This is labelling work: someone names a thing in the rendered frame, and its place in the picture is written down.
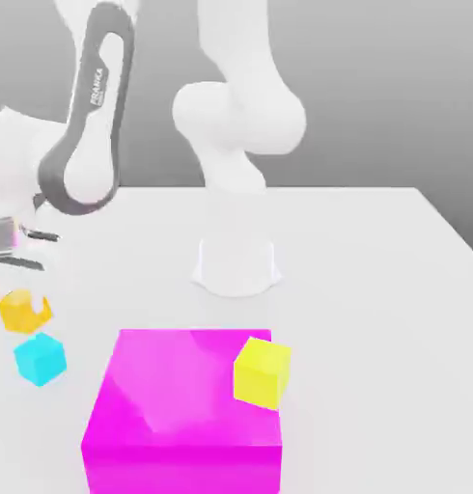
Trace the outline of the large magenta box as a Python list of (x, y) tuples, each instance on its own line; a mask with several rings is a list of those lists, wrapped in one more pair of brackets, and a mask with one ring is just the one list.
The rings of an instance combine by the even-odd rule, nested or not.
[(91, 494), (279, 494), (277, 412), (233, 396), (267, 329), (123, 329), (81, 452)]

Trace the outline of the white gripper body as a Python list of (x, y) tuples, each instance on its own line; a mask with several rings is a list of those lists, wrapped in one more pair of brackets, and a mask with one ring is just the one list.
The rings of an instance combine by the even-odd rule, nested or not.
[(48, 282), (46, 256), (39, 251), (0, 254), (0, 294), (20, 288), (39, 291)]

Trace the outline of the small yellow cube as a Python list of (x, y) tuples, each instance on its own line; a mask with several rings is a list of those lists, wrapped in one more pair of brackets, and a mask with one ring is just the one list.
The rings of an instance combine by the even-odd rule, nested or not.
[(250, 337), (234, 360), (234, 398), (277, 411), (290, 380), (291, 360), (289, 346)]

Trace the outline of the small orange cube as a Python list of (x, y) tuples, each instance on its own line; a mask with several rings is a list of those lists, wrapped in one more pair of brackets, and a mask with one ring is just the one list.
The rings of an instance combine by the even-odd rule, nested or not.
[(42, 310), (36, 313), (32, 294), (28, 289), (16, 289), (0, 299), (0, 316), (8, 331), (32, 334), (52, 318), (47, 299), (42, 299)]

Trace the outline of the small cyan cube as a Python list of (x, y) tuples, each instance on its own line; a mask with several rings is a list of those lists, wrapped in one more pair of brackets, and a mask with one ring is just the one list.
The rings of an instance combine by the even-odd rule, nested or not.
[(64, 346), (40, 332), (14, 349), (19, 374), (41, 387), (67, 369)]

